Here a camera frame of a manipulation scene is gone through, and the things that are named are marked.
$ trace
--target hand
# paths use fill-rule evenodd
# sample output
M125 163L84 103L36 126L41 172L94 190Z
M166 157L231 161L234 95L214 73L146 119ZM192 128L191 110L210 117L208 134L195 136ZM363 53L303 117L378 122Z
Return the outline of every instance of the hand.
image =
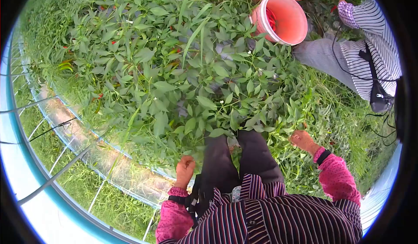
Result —
M312 156L314 156L316 151L320 148L320 146L313 141L311 136L303 130L294 131L289 137L289 142L293 146L309 152Z
M182 189L187 189L187 184L189 184L191 177L193 176L193 170L196 163L194 159L190 155L185 155L181 158L179 163L177 163L177 167L175 168L175 172L177 173L177 181L175 182L174 186L179 187Z

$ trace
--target black wristband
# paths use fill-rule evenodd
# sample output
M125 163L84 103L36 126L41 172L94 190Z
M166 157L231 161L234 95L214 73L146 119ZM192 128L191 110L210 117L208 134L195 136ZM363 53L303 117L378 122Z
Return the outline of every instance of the black wristband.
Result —
M184 205L186 197L179 197L179 196L169 196L169 200L177 202L178 204Z
M321 156L319 156L319 158L316 160L316 163L318 163L318 166L322 164L322 162L324 162L324 160L331 154L331 152L329 150L325 150Z

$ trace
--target striped clothing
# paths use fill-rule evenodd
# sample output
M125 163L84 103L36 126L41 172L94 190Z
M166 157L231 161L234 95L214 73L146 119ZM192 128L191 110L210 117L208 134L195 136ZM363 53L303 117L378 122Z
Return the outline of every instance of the striped clothing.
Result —
M318 150L314 161L324 150ZM215 188L209 209L189 233L193 222L190 217L187 218L184 206L165 201L161 221L168 219L169 209L175 212L171 215L174 220L170 226L160 225L160 222L156 231L157 240L160 244L357 243L362 236L362 227L359 193L352 176L344 161L333 154L319 168L323 169L320 183L325 192L333 194L334 202L287 194L284 183L262 184L260 176L247 174L241 186L241 200L232 202L229 194L221 195ZM176 221L182 218L189 221Z
M357 93L364 100L370 100L373 86L372 74L369 63L359 56L359 51L365 52L366 44L368 45L378 79L398 79L402 73L394 37L375 0L364 0L358 6L342 1L338 4L338 12L340 19L346 25L356 29L361 28L364 31L365 42L363 40L347 42L347 45L341 45L341 49L350 73L356 75L352 76L352 79ZM386 93L394 96L396 82L379 81L379 83Z

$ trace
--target pink sleeve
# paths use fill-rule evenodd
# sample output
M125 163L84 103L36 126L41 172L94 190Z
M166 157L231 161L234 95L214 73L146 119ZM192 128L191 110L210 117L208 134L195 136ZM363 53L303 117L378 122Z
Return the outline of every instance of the pink sleeve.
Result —
M172 187L169 195L187 197L187 191ZM161 206L161 219L155 230L157 243L166 239L179 240L183 238L193 226L193 220L185 209L184 205L178 204L172 200L166 200Z
M324 147L319 148L314 155L314 163L325 151ZM350 200L360 206L360 192L351 173L348 171L345 161L330 154L318 167L321 169L319 183L325 194L332 198L332 201Z

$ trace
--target dark pants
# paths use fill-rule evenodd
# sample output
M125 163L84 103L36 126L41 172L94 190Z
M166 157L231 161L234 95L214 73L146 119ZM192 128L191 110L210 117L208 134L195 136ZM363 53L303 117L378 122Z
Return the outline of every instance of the dark pants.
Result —
M243 149L239 161L239 176L229 153L227 137L221 135L216 138L206 137L203 167L201 172L200 203L203 210L209 206L213 198L213 188L221 193L230 193L236 186L240 186L245 174L255 174L261 177L264 184L273 181L284 183L284 177L279 165L271 156L267 143L260 133L238 131L238 142Z

